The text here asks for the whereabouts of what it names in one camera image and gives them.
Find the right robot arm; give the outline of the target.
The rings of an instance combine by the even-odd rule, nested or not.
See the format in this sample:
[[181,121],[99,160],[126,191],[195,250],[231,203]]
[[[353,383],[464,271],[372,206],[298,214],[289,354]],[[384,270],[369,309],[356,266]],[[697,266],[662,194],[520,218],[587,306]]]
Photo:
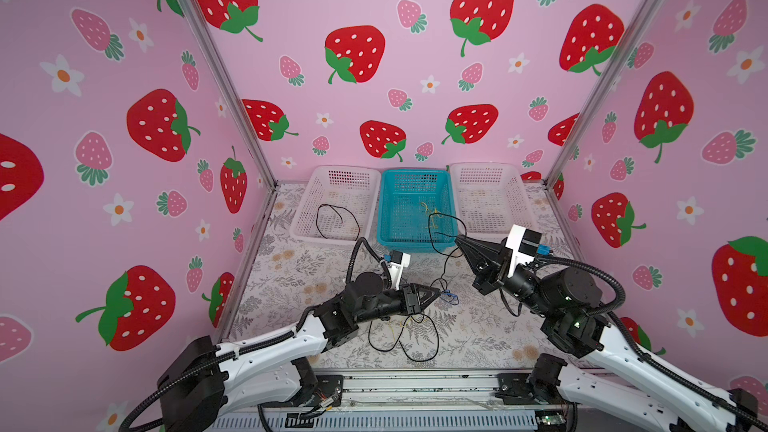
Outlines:
[[542,332],[561,352],[624,380],[603,381],[544,356],[528,379],[533,395],[555,393],[657,431],[764,431],[757,398],[714,387],[640,347],[615,314],[626,293],[599,268],[552,254],[541,235],[519,226],[499,243],[465,235],[455,244],[483,295],[512,296],[543,318]]

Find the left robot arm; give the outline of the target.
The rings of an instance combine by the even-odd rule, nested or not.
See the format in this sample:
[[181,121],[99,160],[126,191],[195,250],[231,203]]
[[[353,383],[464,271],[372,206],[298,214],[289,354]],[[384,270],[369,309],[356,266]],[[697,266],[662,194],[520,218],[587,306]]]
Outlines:
[[339,294],[308,307],[294,325],[237,342],[196,339],[119,428],[204,431],[221,415],[266,405],[317,411],[338,392],[316,376],[310,357],[349,342],[362,323],[421,314],[440,294],[421,284],[387,289],[379,275],[366,272]]

